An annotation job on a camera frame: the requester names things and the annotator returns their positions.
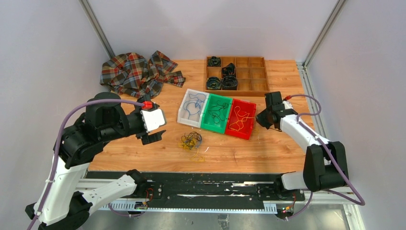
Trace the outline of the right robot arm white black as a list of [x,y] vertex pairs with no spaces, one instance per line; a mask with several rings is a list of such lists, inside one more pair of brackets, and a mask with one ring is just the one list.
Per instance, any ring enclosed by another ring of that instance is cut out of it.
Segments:
[[280,92],[266,93],[264,98],[266,108],[256,116],[257,123],[286,133],[305,152],[302,171],[283,173],[276,179],[275,196],[285,200],[293,190],[317,192],[346,186],[349,176],[344,145],[316,133]]

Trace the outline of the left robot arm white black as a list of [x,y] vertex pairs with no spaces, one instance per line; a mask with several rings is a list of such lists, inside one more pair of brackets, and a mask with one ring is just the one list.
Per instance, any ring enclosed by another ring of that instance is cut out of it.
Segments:
[[76,230],[99,208],[124,197],[142,198],[145,204],[158,195],[152,183],[138,171],[98,188],[81,192],[77,184],[94,157],[111,141],[135,136],[143,145],[161,141],[167,123],[164,112],[149,96],[134,102],[126,114],[125,100],[112,92],[101,92],[81,105],[85,112],[71,126],[66,116],[54,145],[52,168],[44,190],[25,212],[41,230]]

